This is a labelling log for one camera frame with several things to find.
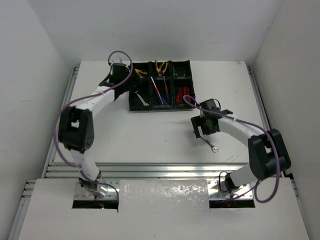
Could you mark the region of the yellow utility knife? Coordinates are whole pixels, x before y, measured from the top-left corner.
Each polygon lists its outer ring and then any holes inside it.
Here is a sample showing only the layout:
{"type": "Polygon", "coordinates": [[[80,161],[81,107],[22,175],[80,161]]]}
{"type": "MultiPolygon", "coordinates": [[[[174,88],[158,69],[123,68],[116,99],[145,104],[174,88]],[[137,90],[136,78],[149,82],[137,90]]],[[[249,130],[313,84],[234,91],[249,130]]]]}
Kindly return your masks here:
{"type": "Polygon", "coordinates": [[[146,71],[143,71],[143,70],[140,70],[137,68],[135,68],[134,70],[141,79],[143,79],[144,77],[146,77],[148,75],[148,73],[146,71]]]}

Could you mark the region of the silver wrench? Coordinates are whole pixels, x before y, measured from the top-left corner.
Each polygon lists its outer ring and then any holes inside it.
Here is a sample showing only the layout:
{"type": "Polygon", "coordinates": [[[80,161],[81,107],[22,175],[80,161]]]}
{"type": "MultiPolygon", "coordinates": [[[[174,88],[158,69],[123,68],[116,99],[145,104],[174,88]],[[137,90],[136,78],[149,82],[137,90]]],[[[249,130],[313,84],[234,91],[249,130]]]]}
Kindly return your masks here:
{"type": "Polygon", "coordinates": [[[149,103],[147,103],[144,99],[143,99],[143,97],[138,93],[138,91],[135,91],[134,92],[135,94],[136,94],[136,96],[139,98],[139,100],[141,101],[141,103],[142,103],[142,105],[143,106],[149,106],[149,103]]]}
{"type": "Polygon", "coordinates": [[[205,139],[203,136],[201,136],[201,139],[210,147],[213,153],[220,151],[220,149],[216,145],[212,144],[209,140],[205,139]]]}

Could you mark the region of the red utility knife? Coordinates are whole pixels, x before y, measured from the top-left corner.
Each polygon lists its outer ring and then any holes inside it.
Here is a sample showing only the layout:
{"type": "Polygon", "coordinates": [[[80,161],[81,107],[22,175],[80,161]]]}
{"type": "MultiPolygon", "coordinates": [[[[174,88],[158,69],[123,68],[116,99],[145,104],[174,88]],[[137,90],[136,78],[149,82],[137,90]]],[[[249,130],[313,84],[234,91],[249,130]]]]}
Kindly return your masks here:
{"type": "Polygon", "coordinates": [[[180,87],[175,100],[176,105],[179,105],[183,102],[183,95],[184,95],[184,88],[180,87]]]}
{"type": "MultiPolygon", "coordinates": [[[[183,95],[184,96],[189,96],[190,95],[190,88],[188,86],[183,87],[183,95]]],[[[186,97],[186,100],[190,103],[191,99],[190,97],[186,97]]]]}

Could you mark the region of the yellow pliers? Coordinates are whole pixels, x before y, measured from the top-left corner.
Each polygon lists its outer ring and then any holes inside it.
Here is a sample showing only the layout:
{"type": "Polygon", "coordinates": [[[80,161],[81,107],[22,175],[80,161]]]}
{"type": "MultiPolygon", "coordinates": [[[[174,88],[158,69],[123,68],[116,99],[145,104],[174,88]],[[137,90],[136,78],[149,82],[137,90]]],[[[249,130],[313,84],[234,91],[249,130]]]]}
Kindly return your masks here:
{"type": "Polygon", "coordinates": [[[168,68],[168,62],[162,62],[159,68],[159,76],[163,77],[167,71],[168,68]]]}
{"type": "Polygon", "coordinates": [[[155,70],[157,72],[158,77],[162,77],[162,67],[163,67],[163,62],[159,62],[155,60],[155,70]]]}

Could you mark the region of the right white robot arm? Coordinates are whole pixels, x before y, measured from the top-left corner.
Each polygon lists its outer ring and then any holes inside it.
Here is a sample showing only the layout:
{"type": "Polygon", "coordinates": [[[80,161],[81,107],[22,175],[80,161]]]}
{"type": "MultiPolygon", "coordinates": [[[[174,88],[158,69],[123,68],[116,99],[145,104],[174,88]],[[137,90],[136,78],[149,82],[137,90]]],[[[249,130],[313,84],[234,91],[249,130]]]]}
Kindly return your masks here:
{"type": "Polygon", "coordinates": [[[279,130],[266,130],[254,123],[237,118],[232,111],[221,110],[214,99],[196,103],[191,96],[186,103],[197,108],[200,114],[191,118],[195,137],[203,139],[215,133],[225,133],[241,142],[248,149],[248,164],[229,172],[218,186],[221,193],[233,193],[240,186],[253,181],[262,182],[276,177],[279,183],[281,173],[291,168],[292,162],[279,130]]]}

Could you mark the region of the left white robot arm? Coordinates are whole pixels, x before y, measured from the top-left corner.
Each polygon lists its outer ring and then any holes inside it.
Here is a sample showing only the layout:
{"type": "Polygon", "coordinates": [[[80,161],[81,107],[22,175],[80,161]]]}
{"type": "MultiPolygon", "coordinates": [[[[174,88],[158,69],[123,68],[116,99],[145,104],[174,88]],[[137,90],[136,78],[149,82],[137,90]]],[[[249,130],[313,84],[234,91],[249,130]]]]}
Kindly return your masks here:
{"type": "Polygon", "coordinates": [[[68,165],[78,168],[81,186],[96,196],[105,195],[111,185],[103,181],[90,151],[95,139],[94,118],[104,107],[140,82],[133,64],[112,63],[107,77],[91,95],[71,101],[60,112],[55,140],[72,155],[74,163],[69,162],[68,165]]]}

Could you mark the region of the black six-compartment organizer tray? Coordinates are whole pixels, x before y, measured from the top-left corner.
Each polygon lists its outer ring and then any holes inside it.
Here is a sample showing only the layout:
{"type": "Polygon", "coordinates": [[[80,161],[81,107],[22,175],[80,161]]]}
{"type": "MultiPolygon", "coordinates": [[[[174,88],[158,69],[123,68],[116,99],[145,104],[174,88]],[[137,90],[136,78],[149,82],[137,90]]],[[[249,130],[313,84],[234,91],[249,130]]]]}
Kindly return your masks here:
{"type": "Polygon", "coordinates": [[[139,69],[148,73],[148,75],[144,78],[140,78],[141,84],[137,87],[136,90],[129,92],[128,103],[129,110],[131,112],[150,112],[150,111],[182,111],[189,110],[192,107],[189,104],[193,104],[194,101],[191,99],[191,102],[188,102],[184,99],[181,104],[176,104],[176,97],[179,92],[179,88],[184,88],[184,86],[189,87],[189,96],[195,98],[195,90],[194,90],[194,82],[192,77],[191,70],[191,62],[189,60],[185,61],[166,61],[168,62],[168,67],[165,72],[165,80],[168,87],[170,104],[162,105],[158,98],[158,95],[155,91],[154,85],[152,83],[151,77],[153,77],[155,84],[161,94],[162,97],[166,96],[165,85],[163,76],[158,77],[155,61],[148,62],[135,62],[133,64],[134,69],[139,69]],[[178,76],[173,76],[173,67],[176,70],[178,76]],[[149,103],[149,106],[143,106],[140,99],[134,93],[138,91],[138,93],[142,96],[142,98],[149,103]]]}

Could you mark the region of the aluminium front rail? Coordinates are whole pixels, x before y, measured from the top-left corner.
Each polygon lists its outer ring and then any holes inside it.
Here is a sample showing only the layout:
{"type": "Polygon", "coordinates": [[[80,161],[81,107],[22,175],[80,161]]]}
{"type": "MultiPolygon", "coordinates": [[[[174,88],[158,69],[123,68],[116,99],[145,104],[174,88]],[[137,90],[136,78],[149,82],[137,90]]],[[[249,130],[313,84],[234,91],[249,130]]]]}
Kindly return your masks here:
{"type": "MultiPolygon", "coordinates": [[[[219,189],[219,175],[221,182],[227,173],[236,171],[246,163],[209,163],[209,164],[178,164],[178,163],[97,163],[105,181],[120,191],[120,180],[124,179],[156,179],[156,180],[197,180],[207,181],[208,197],[210,201],[220,201],[228,198],[227,193],[219,189]]],[[[64,163],[49,163],[44,170],[45,179],[78,179],[76,168],[64,163]]],[[[27,180],[22,192],[22,199],[30,199],[36,180],[27,180]]],[[[93,200],[93,196],[76,187],[76,200],[93,200]]]]}

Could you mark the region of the left aluminium side rail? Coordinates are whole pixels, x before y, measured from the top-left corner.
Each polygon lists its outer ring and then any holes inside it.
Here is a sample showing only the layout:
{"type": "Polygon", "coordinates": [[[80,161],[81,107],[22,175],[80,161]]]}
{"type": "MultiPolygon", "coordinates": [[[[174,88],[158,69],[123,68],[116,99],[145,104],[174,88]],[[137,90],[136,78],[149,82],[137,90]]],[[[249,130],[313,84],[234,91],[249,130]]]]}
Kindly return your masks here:
{"type": "Polygon", "coordinates": [[[76,83],[76,79],[77,79],[77,75],[80,69],[80,65],[76,65],[70,74],[68,83],[67,83],[67,87],[66,90],[64,92],[64,96],[63,96],[63,100],[62,100],[62,104],[60,106],[60,109],[57,112],[57,115],[54,117],[53,120],[53,129],[52,129],[52,140],[50,142],[50,146],[47,152],[47,156],[45,159],[45,163],[44,163],[44,167],[43,167],[43,171],[41,174],[41,178],[44,179],[46,177],[47,171],[48,171],[48,167],[49,165],[51,165],[54,160],[55,160],[55,156],[56,156],[56,151],[57,151],[57,147],[56,147],[56,143],[58,143],[58,123],[59,123],[59,115],[60,115],[60,110],[63,106],[65,106],[70,100],[71,100],[71,96],[75,87],[75,83],[76,83]]]}

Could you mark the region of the aluminium side rail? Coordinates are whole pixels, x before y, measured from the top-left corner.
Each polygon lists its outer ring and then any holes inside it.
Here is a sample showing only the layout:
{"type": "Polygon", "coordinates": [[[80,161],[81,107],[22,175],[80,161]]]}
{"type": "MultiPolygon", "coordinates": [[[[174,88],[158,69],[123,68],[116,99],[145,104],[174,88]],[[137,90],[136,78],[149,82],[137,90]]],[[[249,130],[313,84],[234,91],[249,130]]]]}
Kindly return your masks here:
{"type": "Polygon", "coordinates": [[[261,133],[259,136],[249,139],[249,163],[257,172],[257,178],[265,180],[271,176],[280,176],[282,171],[291,167],[291,161],[280,132],[270,126],[254,73],[250,67],[247,67],[247,71],[262,126],[271,137],[269,140],[264,133],[261,133]]]}
{"type": "Polygon", "coordinates": [[[43,167],[43,171],[41,174],[41,178],[44,179],[46,177],[47,171],[48,171],[48,167],[49,165],[51,165],[54,160],[55,160],[55,156],[56,156],[56,151],[57,151],[57,147],[56,147],[56,143],[58,143],[58,123],[59,123],[59,115],[60,115],[60,110],[63,106],[65,106],[70,100],[71,100],[71,96],[75,87],[75,83],[76,83],[76,79],[77,79],[77,75],[80,69],[80,65],[76,65],[70,74],[68,83],[67,83],[67,87],[66,90],[64,92],[64,96],[63,96],[63,100],[62,100],[62,104],[60,106],[60,109],[57,112],[57,115],[54,117],[53,120],[53,129],[52,129],[52,140],[50,142],[50,146],[47,152],[47,156],[45,159],[45,163],[44,163],[44,167],[43,167]]]}

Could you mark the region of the right aluminium side rail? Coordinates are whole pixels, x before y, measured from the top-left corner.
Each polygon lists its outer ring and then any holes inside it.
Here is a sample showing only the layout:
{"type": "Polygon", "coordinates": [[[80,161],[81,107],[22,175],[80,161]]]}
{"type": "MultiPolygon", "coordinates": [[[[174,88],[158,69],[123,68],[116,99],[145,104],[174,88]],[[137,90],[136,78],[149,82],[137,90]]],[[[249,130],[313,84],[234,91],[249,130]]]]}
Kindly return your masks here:
{"type": "Polygon", "coordinates": [[[247,67],[247,71],[262,126],[271,137],[269,140],[264,133],[261,133],[259,136],[249,139],[249,163],[257,172],[257,178],[265,180],[271,176],[280,176],[282,171],[291,167],[291,161],[280,132],[270,126],[254,73],[250,67],[247,67]]]}

